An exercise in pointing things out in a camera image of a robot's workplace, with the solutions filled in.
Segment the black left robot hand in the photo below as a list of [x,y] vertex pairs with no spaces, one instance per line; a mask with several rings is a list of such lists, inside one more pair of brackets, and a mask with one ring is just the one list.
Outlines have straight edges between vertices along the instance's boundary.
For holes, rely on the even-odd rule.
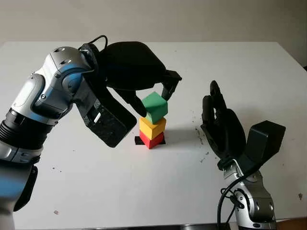
[[107,87],[142,117],[147,111],[136,91],[153,88],[161,83],[161,97],[168,101],[182,77],[167,70],[161,60],[144,43],[137,41],[116,42],[99,52],[99,67]]

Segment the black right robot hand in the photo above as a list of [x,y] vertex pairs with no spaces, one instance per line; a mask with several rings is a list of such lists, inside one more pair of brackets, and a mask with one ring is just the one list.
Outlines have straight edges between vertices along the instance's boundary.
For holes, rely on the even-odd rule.
[[244,129],[235,114],[227,108],[216,81],[210,84],[210,95],[202,100],[202,125],[212,151],[220,159],[217,166],[222,170],[232,159],[244,151],[246,137]]

